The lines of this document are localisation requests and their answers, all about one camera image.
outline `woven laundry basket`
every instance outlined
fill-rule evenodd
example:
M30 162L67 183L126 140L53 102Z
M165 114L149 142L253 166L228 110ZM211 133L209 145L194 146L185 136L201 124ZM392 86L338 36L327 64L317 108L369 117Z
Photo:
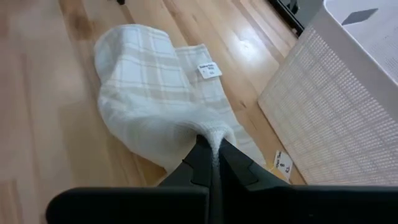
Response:
M329 0L259 98L309 184L398 185L398 1Z

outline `paper tag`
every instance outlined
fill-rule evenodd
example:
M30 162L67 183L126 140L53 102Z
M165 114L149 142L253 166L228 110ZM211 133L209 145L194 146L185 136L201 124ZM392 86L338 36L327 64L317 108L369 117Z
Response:
M204 79L222 75L221 70L215 62L198 65L198 69Z
M288 154L276 151L274 166L279 169L287 179L290 178L290 173L293 169L293 161Z

